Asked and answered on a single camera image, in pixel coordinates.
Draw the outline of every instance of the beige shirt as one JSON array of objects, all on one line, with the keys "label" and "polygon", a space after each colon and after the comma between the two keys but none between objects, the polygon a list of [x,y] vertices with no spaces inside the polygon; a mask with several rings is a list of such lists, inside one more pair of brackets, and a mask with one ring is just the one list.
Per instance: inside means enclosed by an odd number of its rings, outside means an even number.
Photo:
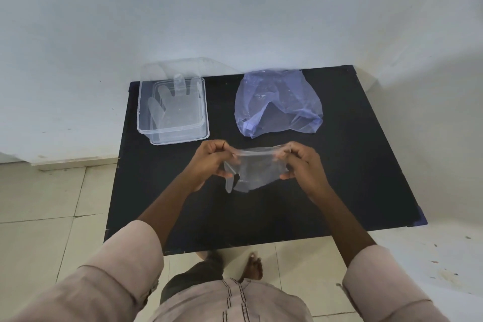
[{"label": "beige shirt", "polygon": [[[32,301],[10,321],[132,322],[163,269],[154,230],[133,221],[113,235],[86,264]],[[370,246],[353,259],[343,280],[346,293],[366,322],[448,322],[389,251]],[[212,281],[164,302],[152,321],[311,321],[298,297],[245,279]]]}]

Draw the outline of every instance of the hand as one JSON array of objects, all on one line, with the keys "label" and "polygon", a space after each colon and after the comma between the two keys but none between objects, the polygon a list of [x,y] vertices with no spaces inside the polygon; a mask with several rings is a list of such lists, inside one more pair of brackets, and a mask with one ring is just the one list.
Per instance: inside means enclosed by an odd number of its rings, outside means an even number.
[{"label": "hand", "polygon": [[295,177],[311,201],[318,200],[332,191],[320,156],[313,148],[291,141],[283,146],[276,156],[291,167],[289,172],[280,175],[280,179]]},{"label": "hand", "polygon": [[220,169],[220,165],[233,159],[234,152],[235,149],[224,140],[206,140],[196,149],[181,176],[186,178],[191,191],[198,191],[211,175],[232,177],[233,174]]}]

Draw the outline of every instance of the rolled-up sleeve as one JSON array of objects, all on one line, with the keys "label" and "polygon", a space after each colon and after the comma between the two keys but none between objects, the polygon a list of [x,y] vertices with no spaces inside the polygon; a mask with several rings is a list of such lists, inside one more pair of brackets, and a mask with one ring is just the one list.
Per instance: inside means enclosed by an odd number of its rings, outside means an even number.
[{"label": "rolled-up sleeve", "polygon": [[132,221],[11,321],[133,321],[157,285],[163,266],[153,228]]},{"label": "rolled-up sleeve", "polygon": [[449,321],[382,246],[359,252],[343,286],[366,322],[419,320],[415,310],[424,311],[428,321]]}]

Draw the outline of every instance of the person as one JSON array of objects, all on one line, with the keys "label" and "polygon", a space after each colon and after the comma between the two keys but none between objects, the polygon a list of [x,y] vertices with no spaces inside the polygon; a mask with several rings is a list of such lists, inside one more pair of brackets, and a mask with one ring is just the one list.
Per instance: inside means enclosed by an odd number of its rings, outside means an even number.
[{"label": "person", "polygon": [[[343,288],[365,321],[448,321],[336,195],[314,149],[290,142],[276,156],[289,168],[281,179],[295,178],[324,215],[347,265]],[[211,175],[231,176],[220,169],[225,160],[236,160],[236,150],[226,141],[202,142],[184,171],[137,220],[11,321],[133,321],[156,288],[163,269],[162,248],[185,199]],[[223,280],[219,253],[200,256],[203,261],[167,283],[151,320],[312,320],[300,298],[259,281],[263,267],[253,254],[239,280]]]}]

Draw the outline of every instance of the table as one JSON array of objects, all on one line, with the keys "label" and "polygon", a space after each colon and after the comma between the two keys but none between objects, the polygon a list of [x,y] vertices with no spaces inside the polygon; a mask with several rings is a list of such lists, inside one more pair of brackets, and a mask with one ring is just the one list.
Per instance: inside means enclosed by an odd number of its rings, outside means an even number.
[{"label": "table", "polygon": [[[302,70],[322,102],[315,134],[292,130],[243,136],[235,123],[235,94],[243,75],[207,77],[210,139],[235,148],[294,140],[320,154],[327,178],[366,230],[424,222],[351,65]],[[154,146],[136,129],[139,82],[129,90],[105,239],[135,220],[188,164],[200,142]],[[295,179],[241,193],[212,176],[191,194],[164,247],[176,254],[329,235],[322,214]]]}]

